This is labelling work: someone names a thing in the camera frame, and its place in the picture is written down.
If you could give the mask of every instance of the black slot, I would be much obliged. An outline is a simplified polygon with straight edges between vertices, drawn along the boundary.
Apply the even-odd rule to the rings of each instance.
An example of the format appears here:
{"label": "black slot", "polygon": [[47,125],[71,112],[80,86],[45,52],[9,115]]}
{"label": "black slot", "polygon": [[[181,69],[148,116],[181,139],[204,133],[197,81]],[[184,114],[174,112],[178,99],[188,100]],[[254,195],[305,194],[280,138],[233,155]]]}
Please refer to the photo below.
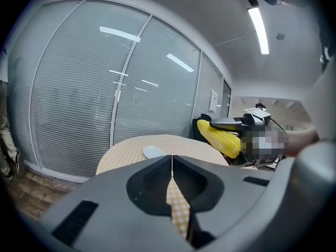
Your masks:
{"label": "black slot", "polygon": [[260,179],[260,178],[252,177],[252,176],[248,176],[244,178],[243,181],[256,184],[256,185],[260,185],[260,186],[264,186],[264,187],[266,187],[269,183],[269,180]]}
{"label": "black slot", "polygon": [[71,246],[98,207],[97,203],[82,201],[53,231],[52,235]]}

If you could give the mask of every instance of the fluorescent light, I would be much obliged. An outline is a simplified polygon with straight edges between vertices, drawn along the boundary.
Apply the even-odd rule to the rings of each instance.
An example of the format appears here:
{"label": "fluorescent light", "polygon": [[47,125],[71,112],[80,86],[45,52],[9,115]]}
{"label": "fluorescent light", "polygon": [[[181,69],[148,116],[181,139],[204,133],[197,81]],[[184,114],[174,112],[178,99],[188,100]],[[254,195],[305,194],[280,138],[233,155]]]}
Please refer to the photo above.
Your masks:
{"label": "fluorescent light", "polygon": [[170,58],[172,61],[176,62],[178,65],[182,66],[184,69],[186,69],[189,72],[194,71],[194,69],[192,69],[191,67],[189,67],[188,65],[186,65],[184,62],[182,62],[180,59],[176,58],[174,55],[172,55],[171,53],[169,53],[167,55],[168,58]]}
{"label": "fluorescent light", "polygon": [[146,81],[146,80],[142,80],[143,82],[146,82],[146,83],[148,83],[148,84],[150,84],[150,85],[154,85],[154,86],[159,86],[159,85],[156,85],[156,84],[154,84],[154,83],[152,83],[152,82],[149,82],[149,81]]}
{"label": "fluorescent light", "polygon": [[[137,88],[137,87],[134,87],[135,89],[137,89],[137,90],[143,90],[143,89],[140,89],[140,88]],[[143,91],[146,91],[146,90],[143,90]]]}
{"label": "fluorescent light", "polygon": [[117,73],[117,74],[124,75],[124,76],[128,77],[128,75],[126,73],[121,73],[121,72],[117,72],[117,71],[113,71],[113,70],[109,70],[109,71],[112,72],[112,73]]}
{"label": "fluorescent light", "polygon": [[269,54],[266,30],[264,27],[263,18],[261,17],[260,11],[256,7],[249,9],[248,12],[251,16],[254,27],[257,31],[261,54]]}
{"label": "fluorescent light", "polygon": [[[113,83],[115,83],[115,84],[119,84],[119,82],[115,82],[115,81],[114,81]],[[122,84],[122,83],[120,83],[120,84]],[[122,85],[126,86],[126,84],[122,84]]]}
{"label": "fluorescent light", "polygon": [[130,39],[130,40],[136,41],[136,42],[140,42],[139,36],[131,35],[131,34],[125,33],[124,31],[119,31],[119,30],[115,30],[115,29],[103,27],[103,26],[99,26],[99,30],[103,33],[113,34],[116,36],[121,36],[121,37]]}

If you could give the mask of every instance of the round table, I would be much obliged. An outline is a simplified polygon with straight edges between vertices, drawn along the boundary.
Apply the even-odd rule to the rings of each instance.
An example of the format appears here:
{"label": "round table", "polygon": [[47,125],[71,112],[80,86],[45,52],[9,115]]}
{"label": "round table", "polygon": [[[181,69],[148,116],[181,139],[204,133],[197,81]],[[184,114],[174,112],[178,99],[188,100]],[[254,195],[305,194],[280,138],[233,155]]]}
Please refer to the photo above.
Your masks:
{"label": "round table", "polygon": [[[183,155],[195,159],[229,166],[221,153],[207,143],[175,135],[145,135],[126,139],[105,153],[100,160],[96,175],[135,162],[146,160],[143,148],[147,145],[161,148],[167,155]],[[172,206],[172,223],[186,237],[189,220],[189,205],[174,179],[167,189],[167,203]]]}

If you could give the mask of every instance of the person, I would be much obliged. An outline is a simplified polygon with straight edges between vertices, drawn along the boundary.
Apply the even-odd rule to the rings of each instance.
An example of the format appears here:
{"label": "person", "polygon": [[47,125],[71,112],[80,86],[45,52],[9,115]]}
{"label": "person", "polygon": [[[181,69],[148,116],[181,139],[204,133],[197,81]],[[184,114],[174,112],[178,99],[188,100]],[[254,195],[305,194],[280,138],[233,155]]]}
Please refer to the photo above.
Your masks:
{"label": "person", "polygon": [[[16,175],[21,178],[25,174],[23,157],[14,145],[7,116],[7,89],[8,89],[8,56],[4,48],[0,56],[0,135],[7,150],[8,156],[15,162]],[[3,177],[12,180],[14,173],[5,160],[4,152],[0,148],[0,170]]]}
{"label": "person", "polygon": [[[266,111],[265,105],[256,104],[256,108]],[[285,155],[289,157],[297,156],[302,149],[319,141],[319,137],[315,128],[303,131],[285,131],[287,135],[287,145]]]}

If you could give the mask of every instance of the metal window frame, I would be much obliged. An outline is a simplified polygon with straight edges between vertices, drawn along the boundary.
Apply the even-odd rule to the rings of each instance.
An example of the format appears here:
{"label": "metal window frame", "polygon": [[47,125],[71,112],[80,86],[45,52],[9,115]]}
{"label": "metal window frame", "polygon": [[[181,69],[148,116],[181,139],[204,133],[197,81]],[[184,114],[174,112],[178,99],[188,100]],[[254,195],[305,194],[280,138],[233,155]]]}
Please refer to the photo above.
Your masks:
{"label": "metal window frame", "polygon": [[[57,177],[57,178],[61,178],[64,180],[69,180],[69,181],[74,181],[74,182],[85,182],[88,178],[86,177],[80,177],[80,176],[72,176],[72,175],[68,175],[68,174],[63,174],[63,173],[59,173],[50,169],[47,169],[45,167],[43,167],[42,164],[40,164],[39,160],[37,159],[37,153],[35,151],[35,145],[34,145],[34,140],[33,140],[33,134],[32,134],[32,120],[31,120],[31,107],[32,107],[32,94],[33,94],[33,88],[34,88],[34,82],[35,82],[35,78],[36,78],[36,73],[38,70],[38,67],[40,65],[40,62],[42,60],[42,57],[50,43],[50,41],[52,40],[52,38],[54,37],[54,35],[56,34],[57,30],[61,27],[61,25],[65,22],[65,20],[85,1],[91,1],[91,2],[97,2],[97,3],[111,3],[111,4],[115,4],[118,6],[123,6],[135,11],[138,11],[140,13],[145,13],[147,15],[149,15],[148,19],[146,20],[145,24],[143,25],[143,27],[141,28],[141,30],[138,33],[138,36],[141,36],[142,32],[144,31],[144,29],[146,28],[148,22],[151,20],[151,18],[155,17],[157,20],[163,22],[165,25],[168,25],[169,27],[173,28],[177,33],[179,33],[181,36],[183,36],[185,39],[187,39],[194,47],[196,47],[196,49],[198,49],[200,51],[200,59],[199,59],[199,63],[198,63],[198,76],[197,76],[197,85],[196,85],[196,89],[195,89],[195,96],[194,96],[194,105],[193,105],[193,111],[192,111],[192,116],[191,116],[191,122],[192,123],[192,118],[193,118],[193,114],[195,111],[195,102],[196,102],[196,98],[197,98],[197,92],[198,92],[198,84],[199,84],[199,79],[200,79],[200,69],[201,69],[201,64],[202,64],[202,56],[204,55],[208,61],[213,65],[213,67],[216,69],[216,71],[222,76],[223,79],[223,86],[224,83],[226,83],[226,85],[228,86],[229,90],[230,90],[230,94],[231,94],[231,87],[230,85],[227,84],[227,82],[225,81],[225,77],[224,74],[218,69],[218,67],[215,65],[215,63],[209,58],[209,56],[198,46],[198,44],[196,44],[191,38],[188,37],[188,35],[184,34],[182,31],[180,31],[178,28],[176,28],[173,24],[169,23],[168,21],[164,20],[163,18],[161,18],[160,16],[157,16],[151,12],[149,12],[148,10],[143,10],[142,8],[136,7],[134,5],[128,4],[128,3],[123,3],[120,1],[115,1],[115,0],[49,0],[49,1],[45,1],[41,6],[44,5],[49,5],[49,4],[53,4],[53,3],[61,3],[61,2],[69,2],[69,1],[81,1],[81,3],[79,3],[65,18],[64,20],[59,24],[59,26],[57,27],[57,29],[55,29],[55,32],[53,33],[53,35],[50,37],[50,40],[47,42],[46,47],[41,55],[41,58],[38,62],[36,71],[34,73],[34,77],[33,77],[33,81],[31,83],[31,89],[30,89],[30,94],[29,94],[29,114],[28,114],[28,123],[29,123],[29,132],[30,132],[30,140],[32,143],[32,147],[33,147],[33,153],[34,153],[34,157],[36,159],[37,162],[37,166],[29,163],[27,161],[25,161],[25,164],[38,171],[38,172],[42,172],[44,174],[47,174],[49,176],[53,176],[53,177]],[[126,61],[124,63],[122,72],[125,73],[127,70],[127,66],[129,64],[130,58],[134,52],[135,46],[136,46],[136,42],[133,43],[128,56],[126,58]],[[113,104],[113,109],[112,109],[112,117],[111,117],[111,129],[110,129],[110,148],[113,146],[113,138],[114,138],[114,125],[115,125],[115,121],[116,121],[116,113],[117,113],[117,106],[118,106],[118,97],[119,97],[119,93],[121,92],[121,86],[122,86],[122,82],[123,82],[123,77],[124,75],[120,75],[119,78],[119,83],[118,83],[118,87],[116,89],[116,93],[114,96],[114,104]],[[190,132],[190,126],[187,129],[187,137],[188,134]]]}

